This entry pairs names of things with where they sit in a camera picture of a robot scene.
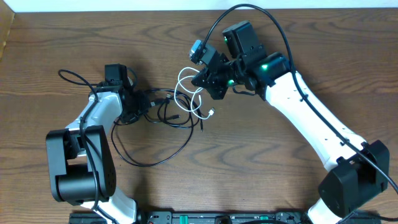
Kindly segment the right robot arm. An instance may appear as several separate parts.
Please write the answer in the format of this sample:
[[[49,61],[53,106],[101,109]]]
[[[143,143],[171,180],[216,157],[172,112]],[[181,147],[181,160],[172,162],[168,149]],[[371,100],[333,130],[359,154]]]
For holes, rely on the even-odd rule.
[[[352,132],[312,93],[281,53],[268,54],[248,21],[223,31],[229,54],[197,40],[192,62],[202,66],[192,83],[213,99],[244,85],[279,110],[313,147],[327,171],[320,198],[307,212],[310,223],[373,223],[380,216],[361,207],[387,189],[390,153],[381,141],[367,142]]]

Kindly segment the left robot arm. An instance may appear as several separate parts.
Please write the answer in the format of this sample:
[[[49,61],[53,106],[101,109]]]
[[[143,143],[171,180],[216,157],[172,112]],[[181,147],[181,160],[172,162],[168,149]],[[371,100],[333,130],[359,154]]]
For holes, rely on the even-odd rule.
[[[138,121],[150,103],[134,89],[127,66],[105,65],[104,71],[98,84],[82,79],[91,90],[88,104],[72,123],[45,138],[52,197],[89,208],[106,223],[145,223],[136,201],[117,186],[107,135],[115,121]]]

